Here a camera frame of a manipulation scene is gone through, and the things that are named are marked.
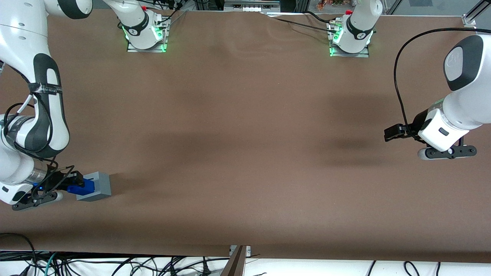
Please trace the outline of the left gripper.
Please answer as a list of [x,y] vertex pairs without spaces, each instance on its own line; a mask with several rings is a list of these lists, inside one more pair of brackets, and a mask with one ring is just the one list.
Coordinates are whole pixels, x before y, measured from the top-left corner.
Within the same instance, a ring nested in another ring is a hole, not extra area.
[[[446,151],[460,138],[469,133],[456,120],[466,119],[461,108],[434,108],[422,111],[412,121],[412,129],[424,142],[438,151]],[[385,129],[385,142],[395,139],[413,138],[406,125],[393,125]]]

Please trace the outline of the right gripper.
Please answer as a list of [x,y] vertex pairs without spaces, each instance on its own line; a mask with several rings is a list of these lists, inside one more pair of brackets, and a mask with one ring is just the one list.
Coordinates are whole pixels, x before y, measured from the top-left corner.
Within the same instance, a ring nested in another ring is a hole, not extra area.
[[58,191],[68,191],[69,186],[84,187],[84,175],[72,171],[64,176],[58,191],[48,187],[46,171],[32,171],[30,174],[18,174],[7,177],[1,173],[1,201],[7,204],[51,204],[63,199]]

